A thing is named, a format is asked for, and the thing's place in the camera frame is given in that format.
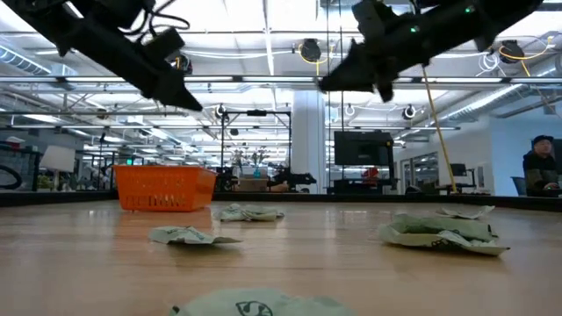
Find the crumpled packaging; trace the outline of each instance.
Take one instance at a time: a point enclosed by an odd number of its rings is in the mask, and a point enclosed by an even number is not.
[[[437,210],[437,214],[445,217],[450,217],[453,219],[479,219],[486,216],[489,212],[493,211],[495,206],[482,206],[477,209],[477,211],[466,210],[463,207],[451,210],[448,208],[441,208]]]
[[[355,316],[328,297],[294,298],[272,289],[221,290],[174,306],[169,316]]]
[[[273,207],[262,207],[257,205],[231,204],[221,210],[218,218],[221,221],[275,221],[285,215]]]
[[[416,218],[398,214],[393,222],[378,227],[378,237],[406,247],[443,251],[465,250],[482,255],[501,255],[508,247],[498,246],[492,228],[485,223],[463,219]]]
[[[184,243],[189,245],[212,245],[241,242],[229,237],[215,237],[208,233],[201,233],[192,226],[163,226],[153,228],[148,234],[148,238],[152,241],[164,244]]]

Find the orange basket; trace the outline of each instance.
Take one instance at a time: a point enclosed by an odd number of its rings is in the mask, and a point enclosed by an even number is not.
[[[190,212],[213,199],[216,173],[200,167],[113,166],[121,208]]]

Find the computer monitor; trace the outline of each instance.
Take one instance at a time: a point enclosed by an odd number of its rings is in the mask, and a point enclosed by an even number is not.
[[[382,132],[334,132],[335,164],[389,166],[393,164],[393,137]]]
[[[463,163],[452,163],[450,169],[454,176],[466,176],[466,165]]]

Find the wooden table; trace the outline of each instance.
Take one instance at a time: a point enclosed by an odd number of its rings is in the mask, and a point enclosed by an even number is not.
[[[216,204],[220,208],[226,204]],[[329,295],[359,315],[556,315],[562,213],[495,210],[501,258],[382,245],[396,211],[438,205],[282,204],[276,223],[213,222],[209,212],[122,212],[117,201],[0,209],[0,315],[166,315],[229,287]],[[222,248],[151,243],[153,226],[243,239]]]

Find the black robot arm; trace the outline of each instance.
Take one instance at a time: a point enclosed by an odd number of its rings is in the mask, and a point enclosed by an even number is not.
[[[184,72],[167,61],[185,45],[175,28],[154,33],[154,38],[144,45],[139,40],[129,40],[119,29],[130,29],[141,13],[146,21],[154,13],[155,0],[3,1],[55,43],[60,56],[75,48],[131,83],[146,98],[188,110],[202,110],[185,88]]]
[[[401,71],[469,40],[480,52],[495,37],[535,11],[543,0],[414,0],[429,11],[400,16],[376,0],[352,7],[364,42],[351,42],[348,56],[319,82],[322,91],[370,91],[393,98],[392,82]]]

